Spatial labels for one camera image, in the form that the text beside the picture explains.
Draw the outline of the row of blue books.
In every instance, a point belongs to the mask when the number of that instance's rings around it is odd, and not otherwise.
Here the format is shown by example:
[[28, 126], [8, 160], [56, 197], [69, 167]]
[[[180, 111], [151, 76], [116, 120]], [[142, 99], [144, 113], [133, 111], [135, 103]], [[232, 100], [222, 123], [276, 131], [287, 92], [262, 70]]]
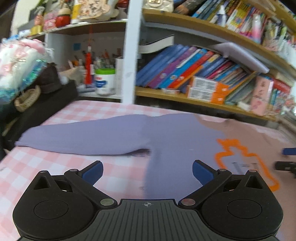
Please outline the row of blue books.
[[196, 46], [172, 45], [160, 51], [136, 76], [135, 85], [184, 91], [192, 76], [214, 78], [233, 65], [219, 53]]

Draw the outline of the lower orange white box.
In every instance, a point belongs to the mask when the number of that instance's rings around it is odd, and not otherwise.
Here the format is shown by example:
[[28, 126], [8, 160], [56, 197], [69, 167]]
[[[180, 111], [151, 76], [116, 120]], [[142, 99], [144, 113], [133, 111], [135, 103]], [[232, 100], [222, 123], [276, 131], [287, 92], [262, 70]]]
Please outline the lower orange white box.
[[191, 87], [188, 92], [188, 98], [197, 99], [200, 101], [210, 102], [214, 104], [224, 104], [225, 95], [217, 92], [208, 90], [201, 90], [198, 88]]

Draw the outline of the red hanging tassel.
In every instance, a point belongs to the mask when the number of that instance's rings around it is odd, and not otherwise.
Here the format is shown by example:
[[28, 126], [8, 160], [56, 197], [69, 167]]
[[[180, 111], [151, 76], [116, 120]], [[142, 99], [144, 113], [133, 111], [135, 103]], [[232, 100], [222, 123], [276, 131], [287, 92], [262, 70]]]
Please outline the red hanging tassel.
[[85, 84], [90, 85], [92, 83], [91, 80], [91, 45], [88, 45], [87, 52], [85, 55], [85, 68], [86, 68], [86, 76], [85, 76]]

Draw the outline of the white green-lid jar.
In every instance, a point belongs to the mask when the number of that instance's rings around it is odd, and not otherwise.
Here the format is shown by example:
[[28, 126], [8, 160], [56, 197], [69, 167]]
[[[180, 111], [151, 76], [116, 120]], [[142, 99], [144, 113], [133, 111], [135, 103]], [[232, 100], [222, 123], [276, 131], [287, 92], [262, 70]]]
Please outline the white green-lid jar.
[[95, 70], [96, 93], [101, 96], [113, 95], [115, 90], [115, 69], [102, 68]]

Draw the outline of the wooden bookshelf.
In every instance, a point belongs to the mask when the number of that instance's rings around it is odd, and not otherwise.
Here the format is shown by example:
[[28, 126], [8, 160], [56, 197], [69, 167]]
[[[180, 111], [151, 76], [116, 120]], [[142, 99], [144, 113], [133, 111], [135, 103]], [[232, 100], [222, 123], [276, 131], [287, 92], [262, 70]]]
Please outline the wooden bookshelf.
[[260, 44], [208, 21], [129, 3], [121, 101], [135, 96], [200, 105], [266, 121], [225, 102], [274, 69], [295, 80], [295, 66]]

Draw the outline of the purple and mauve sweater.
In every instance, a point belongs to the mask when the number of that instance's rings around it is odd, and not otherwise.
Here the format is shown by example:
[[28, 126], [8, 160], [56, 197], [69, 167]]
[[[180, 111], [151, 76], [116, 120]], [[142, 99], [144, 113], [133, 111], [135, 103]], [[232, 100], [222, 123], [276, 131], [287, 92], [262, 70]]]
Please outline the purple and mauve sweater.
[[270, 190], [280, 188], [270, 170], [280, 151], [277, 141], [232, 119], [213, 122], [189, 113], [123, 115], [36, 126], [24, 132], [16, 145], [77, 155], [123, 155], [148, 150], [144, 181], [148, 199], [180, 200], [204, 185], [209, 176], [200, 171], [199, 177], [194, 177], [192, 166], [196, 160], [234, 174], [257, 169]]

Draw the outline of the pink sticker cylinder container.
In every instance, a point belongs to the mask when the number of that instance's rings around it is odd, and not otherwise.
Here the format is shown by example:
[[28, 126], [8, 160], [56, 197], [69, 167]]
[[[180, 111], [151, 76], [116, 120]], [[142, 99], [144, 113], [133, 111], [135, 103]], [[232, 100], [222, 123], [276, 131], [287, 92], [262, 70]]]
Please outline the pink sticker cylinder container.
[[258, 116], [264, 116], [273, 90], [273, 79], [267, 75], [256, 77], [250, 110]]

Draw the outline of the white quilted handbag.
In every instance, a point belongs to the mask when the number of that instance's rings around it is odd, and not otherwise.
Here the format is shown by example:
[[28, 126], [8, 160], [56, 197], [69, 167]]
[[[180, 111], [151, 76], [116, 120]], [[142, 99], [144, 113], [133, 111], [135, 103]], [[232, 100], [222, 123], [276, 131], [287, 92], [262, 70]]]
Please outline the white quilted handbag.
[[173, 0], [144, 0], [143, 9], [153, 9], [158, 11], [166, 11], [172, 13], [174, 10]]

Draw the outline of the pink checkered table mat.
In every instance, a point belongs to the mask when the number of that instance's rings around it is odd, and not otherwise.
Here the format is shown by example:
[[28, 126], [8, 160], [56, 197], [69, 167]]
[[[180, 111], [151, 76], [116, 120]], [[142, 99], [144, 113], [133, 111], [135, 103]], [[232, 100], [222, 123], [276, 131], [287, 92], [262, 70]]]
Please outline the pink checkered table mat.
[[[140, 105], [124, 106], [120, 103], [79, 100], [69, 104], [44, 124], [73, 123], [125, 114], [160, 116], [169, 113], [182, 112]], [[254, 131], [259, 137], [266, 137], [268, 141], [280, 141], [283, 144], [278, 148], [280, 153], [282, 148], [295, 145], [280, 131], [247, 123], [241, 123], [239, 127], [247, 127], [249, 132]], [[279, 198], [279, 203], [283, 207], [284, 221], [278, 237], [280, 240], [295, 240], [295, 178], [291, 173], [273, 169], [273, 163], [279, 159], [282, 158], [265, 161], [273, 178], [280, 183], [280, 189], [275, 192], [275, 196]], [[1, 161], [1, 240], [19, 239], [12, 218], [13, 209], [39, 171], [48, 170], [52, 175], [60, 175], [71, 168], [84, 168], [96, 160], [103, 162], [104, 175], [95, 187], [117, 201], [121, 198], [145, 198], [144, 174], [149, 161], [147, 152], [139, 151], [123, 156], [79, 156], [16, 147]]]

